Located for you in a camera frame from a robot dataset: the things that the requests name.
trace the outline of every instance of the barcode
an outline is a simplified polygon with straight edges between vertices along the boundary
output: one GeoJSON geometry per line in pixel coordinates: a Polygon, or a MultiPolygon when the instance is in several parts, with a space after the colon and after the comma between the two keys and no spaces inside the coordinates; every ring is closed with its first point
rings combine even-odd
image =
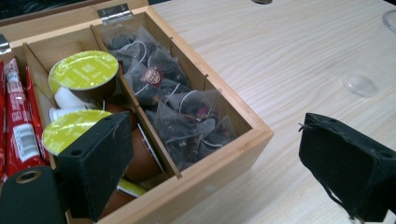
{"type": "Polygon", "coordinates": [[[32,124],[22,124],[14,127],[15,143],[22,162],[38,156],[38,146],[32,124]]]}

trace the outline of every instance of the clear plastic object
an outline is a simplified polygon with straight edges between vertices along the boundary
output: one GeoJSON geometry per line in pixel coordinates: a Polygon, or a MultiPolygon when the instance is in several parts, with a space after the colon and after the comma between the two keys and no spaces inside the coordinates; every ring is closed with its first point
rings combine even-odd
{"type": "Polygon", "coordinates": [[[391,88],[396,80],[396,10],[384,13],[375,34],[343,74],[344,86],[362,97],[391,88]]]}

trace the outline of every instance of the red tea bag tag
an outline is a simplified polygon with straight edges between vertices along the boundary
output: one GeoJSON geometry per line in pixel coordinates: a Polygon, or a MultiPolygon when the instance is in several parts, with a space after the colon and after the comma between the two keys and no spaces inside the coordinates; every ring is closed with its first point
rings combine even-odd
{"type": "Polygon", "coordinates": [[[159,88],[163,81],[163,73],[156,68],[149,67],[140,80],[147,82],[155,88],[159,88]]]}

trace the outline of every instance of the box compartment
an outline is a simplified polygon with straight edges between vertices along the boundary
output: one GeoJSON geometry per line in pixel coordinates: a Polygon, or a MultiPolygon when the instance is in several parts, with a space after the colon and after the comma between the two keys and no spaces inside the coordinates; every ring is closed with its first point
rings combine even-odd
{"type": "MultiPolygon", "coordinates": [[[[108,6],[103,3],[89,7],[90,10],[108,6]]],[[[230,116],[239,137],[210,156],[180,172],[168,154],[161,138],[155,133],[144,108],[137,102],[122,73],[117,81],[129,100],[129,106],[136,113],[148,140],[153,145],[165,170],[160,179],[142,197],[126,204],[113,214],[99,220],[106,223],[166,223],[188,211],[210,196],[217,189],[248,170],[260,156],[270,141],[271,129],[240,99],[237,94],[203,61],[196,52],[155,12],[151,7],[133,10],[134,17],[122,24],[137,29],[145,26],[173,57],[178,57],[179,65],[185,72],[191,87],[198,91],[221,90],[221,115],[230,116]]],[[[39,104],[43,126],[50,124],[49,110],[56,107],[53,93],[48,84],[48,76],[53,65],[72,54],[99,49],[106,51],[100,31],[105,26],[98,20],[85,22],[61,32],[47,32],[34,38],[15,39],[11,53],[0,56],[2,61],[16,57],[22,78],[24,68],[29,64],[35,83],[35,94],[39,104]]],[[[51,160],[56,166],[56,158],[51,160]]],[[[70,222],[84,220],[70,219],[70,222]]]]}

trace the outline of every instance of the table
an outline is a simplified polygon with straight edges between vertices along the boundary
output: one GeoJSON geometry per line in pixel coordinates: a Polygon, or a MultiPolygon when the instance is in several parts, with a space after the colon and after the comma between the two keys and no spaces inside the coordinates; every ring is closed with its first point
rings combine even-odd
{"type": "MultiPolygon", "coordinates": [[[[382,14],[396,7],[380,0],[173,0],[153,7],[275,132],[250,171],[175,223],[351,223],[300,162],[298,123],[318,113],[396,149],[396,89],[362,98],[341,81],[382,14]]],[[[395,219],[389,212],[384,223],[395,219]]]]}

